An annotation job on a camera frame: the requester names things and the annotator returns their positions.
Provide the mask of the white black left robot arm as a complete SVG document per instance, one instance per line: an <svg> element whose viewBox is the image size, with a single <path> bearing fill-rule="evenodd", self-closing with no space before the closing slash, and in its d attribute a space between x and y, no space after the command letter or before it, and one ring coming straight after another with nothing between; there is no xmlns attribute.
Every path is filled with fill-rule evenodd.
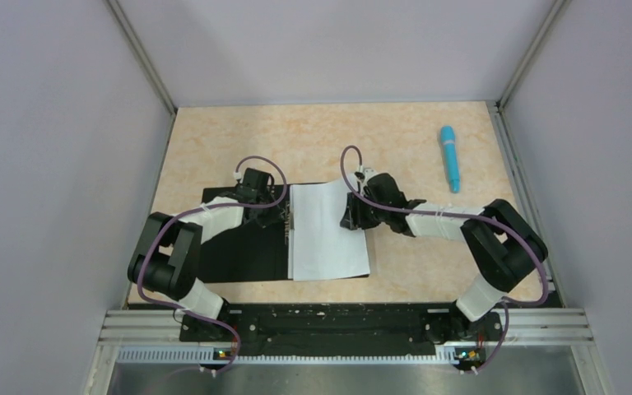
<svg viewBox="0 0 632 395"><path fill-rule="evenodd" d="M151 213L128 265L128 279L201 316L212 340L230 332L225 298L210 284L287 278L289 187L247 168L233 187L207 188L200 211L174 219Z"/></svg>

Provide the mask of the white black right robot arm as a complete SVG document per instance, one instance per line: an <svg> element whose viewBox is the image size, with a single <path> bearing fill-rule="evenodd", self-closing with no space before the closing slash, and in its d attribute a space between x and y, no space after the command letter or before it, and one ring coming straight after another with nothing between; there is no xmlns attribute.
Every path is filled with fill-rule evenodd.
<svg viewBox="0 0 632 395"><path fill-rule="evenodd" d="M424 199L407 199L388 173L363 168L346 178L346 210L340 226L368 230L385 224L408 237L434 237L466 244L479 271L458 297L449 317L452 333L473 338L483 317L527 275L539 272L548 249L537 232L504 199L482 208L443 207Z"/></svg>

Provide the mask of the turquoise marker pen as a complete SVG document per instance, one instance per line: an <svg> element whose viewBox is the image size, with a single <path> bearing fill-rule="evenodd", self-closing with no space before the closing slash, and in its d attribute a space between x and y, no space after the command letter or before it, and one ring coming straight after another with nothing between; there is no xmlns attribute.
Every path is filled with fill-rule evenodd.
<svg viewBox="0 0 632 395"><path fill-rule="evenodd" d="M444 154L444 166L450 191L459 193L461 190L461 176L458 168L456 137L451 126L445 125L440 129L440 144Z"/></svg>

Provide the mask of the aluminium frame rail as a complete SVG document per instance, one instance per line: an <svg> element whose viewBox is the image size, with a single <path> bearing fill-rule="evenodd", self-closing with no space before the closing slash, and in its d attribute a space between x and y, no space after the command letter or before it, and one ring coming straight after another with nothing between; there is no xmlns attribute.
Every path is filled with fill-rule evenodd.
<svg viewBox="0 0 632 395"><path fill-rule="evenodd" d="M237 304L228 328L169 309L110 310L87 394L107 393L120 363L218 369L238 365L455 365L514 347L566 347L579 388L609 394L593 331L581 309L493 309L459 327L446 304Z"/></svg>

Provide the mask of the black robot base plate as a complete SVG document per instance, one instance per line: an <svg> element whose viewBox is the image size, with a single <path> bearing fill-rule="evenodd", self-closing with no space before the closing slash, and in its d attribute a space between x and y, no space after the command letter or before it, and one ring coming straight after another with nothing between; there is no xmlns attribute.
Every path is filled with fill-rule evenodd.
<svg viewBox="0 0 632 395"><path fill-rule="evenodd" d="M454 342L486 346L498 341L501 317L476 322L450 303L231 304L222 328L183 318L182 342L229 342L240 337L240 356L432 356Z"/></svg>

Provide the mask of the red and black folder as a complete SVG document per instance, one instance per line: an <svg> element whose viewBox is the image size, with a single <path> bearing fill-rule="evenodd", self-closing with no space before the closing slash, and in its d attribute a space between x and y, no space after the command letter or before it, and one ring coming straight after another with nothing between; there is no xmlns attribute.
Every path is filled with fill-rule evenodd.
<svg viewBox="0 0 632 395"><path fill-rule="evenodd" d="M290 215L284 224L245 224L220 233L203 244L198 277L206 283L290 280L289 230Z"/></svg>

